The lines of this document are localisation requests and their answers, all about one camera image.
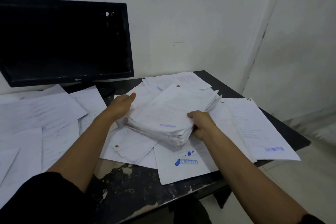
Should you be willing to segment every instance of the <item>monitor screen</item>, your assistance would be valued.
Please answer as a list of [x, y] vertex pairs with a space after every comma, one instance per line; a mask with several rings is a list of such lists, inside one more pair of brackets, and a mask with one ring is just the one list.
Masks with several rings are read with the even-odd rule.
[[124, 3], [0, 0], [0, 29], [12, 87], [134, 76]]

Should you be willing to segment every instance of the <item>black sleeve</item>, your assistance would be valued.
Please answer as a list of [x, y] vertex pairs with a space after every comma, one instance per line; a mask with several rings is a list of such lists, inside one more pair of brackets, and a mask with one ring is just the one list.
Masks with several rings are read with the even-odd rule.
[[59, 173], [46, 172], [26, 181], [0, 209], [12, 223], [93, 223], [92, 199]]
[[298, 224], [325, 224], [325, 223], [313, 215], [306, 214], [302, 217], [302, 220]]

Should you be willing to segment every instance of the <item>white wall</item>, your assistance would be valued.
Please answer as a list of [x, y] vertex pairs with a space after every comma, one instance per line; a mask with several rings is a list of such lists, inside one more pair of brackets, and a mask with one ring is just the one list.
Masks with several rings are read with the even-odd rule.
[[[234, 89], [269, 6], [269, 0], [80, 1], [127, 3], [136, 78], [205, 69]], [[10, 89], [0, 79], [0, 94], [20, 90], [27, 88]]]
[[280, 120], [336, 104], [336, 0], [277, 0], [244, 96]]

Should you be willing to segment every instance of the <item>person's left hand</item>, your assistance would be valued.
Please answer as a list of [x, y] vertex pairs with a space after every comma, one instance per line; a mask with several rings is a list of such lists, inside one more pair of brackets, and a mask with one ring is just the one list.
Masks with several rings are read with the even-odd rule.
[[129, 112], [135, 96], [135, 93], [117, 96], [101, 114], [113, 121], [121, 119]]

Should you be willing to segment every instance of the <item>black table top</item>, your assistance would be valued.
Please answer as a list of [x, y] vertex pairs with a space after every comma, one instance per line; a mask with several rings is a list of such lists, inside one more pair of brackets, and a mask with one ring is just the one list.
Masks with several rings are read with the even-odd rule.
[[[226, 86], [206, 71], [196, 71], [196, 75], [219, 90], [224, 98], [243, 98], [242, 95]], [[115, 95], [125, 94], [141, 83], [141, 79], [110, 82], [115, 88]], [[104, 99], [108, 105], [113, 96]], [[274, 127], [294, 150], [302, 149], [310, 144], [305, 137], [291, 129], [281, 121], [262, 110]], [[269, 160], [256, 162], [261, 166]], [[118, 223], [133, 218], [138, 214], [167, 205], [171, 201], [197, 193], [198, 197], [212, 194], [216, 190], [227, 186], [219, 171], [193, 177], [172, 184], [161, 185], [156, 169], [124, 164], [113, 169], [102, 179], [95, 176], [92, 179], [87, 193], [93, 197], [96, 207], [96, 223]]]

